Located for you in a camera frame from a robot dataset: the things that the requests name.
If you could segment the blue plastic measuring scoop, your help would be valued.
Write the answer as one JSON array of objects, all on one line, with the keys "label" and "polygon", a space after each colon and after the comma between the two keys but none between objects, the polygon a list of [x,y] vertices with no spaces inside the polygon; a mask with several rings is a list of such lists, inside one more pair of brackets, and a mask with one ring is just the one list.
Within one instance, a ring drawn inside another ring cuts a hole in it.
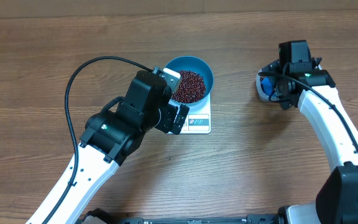
[{"label": "blue plastic measuring scoop", "polygon": [[261,85],[261,88],[262,88],[263,92],[267,96],[270,96],[271,93],[273,92],[273,85],[271,84],[269,78],[265,77],[265,79],[263,80],[262,83],[260,83],[260,85]]}]

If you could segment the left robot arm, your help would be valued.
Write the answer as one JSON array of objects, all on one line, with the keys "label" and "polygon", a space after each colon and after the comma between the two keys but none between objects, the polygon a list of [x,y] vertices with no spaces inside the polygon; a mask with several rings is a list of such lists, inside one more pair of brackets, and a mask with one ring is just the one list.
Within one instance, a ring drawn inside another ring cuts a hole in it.
[{"label": "left robot arm", "polygon": [[125,97],[87,120],[78,155],[28,222],[75,223],[99,188],[140,147],[147,131],[180,134],[189,108],[169,102],[180,82],[181,75],[169,68],[137,72]]}]

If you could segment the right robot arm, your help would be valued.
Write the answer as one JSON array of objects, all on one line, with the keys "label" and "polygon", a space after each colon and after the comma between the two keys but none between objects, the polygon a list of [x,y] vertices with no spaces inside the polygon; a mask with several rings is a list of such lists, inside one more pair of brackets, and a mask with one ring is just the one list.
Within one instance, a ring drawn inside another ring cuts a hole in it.
[{"label": "right robot arm", "polygon": [[269,79],[270,101],[292,106],[307,118],[329,163],[330,175],[315,200],[281,210],[284,223],[358,223],[358,131],[347,115],[336,84],[305,40],[283,42],[279,58],[261,69]]}]

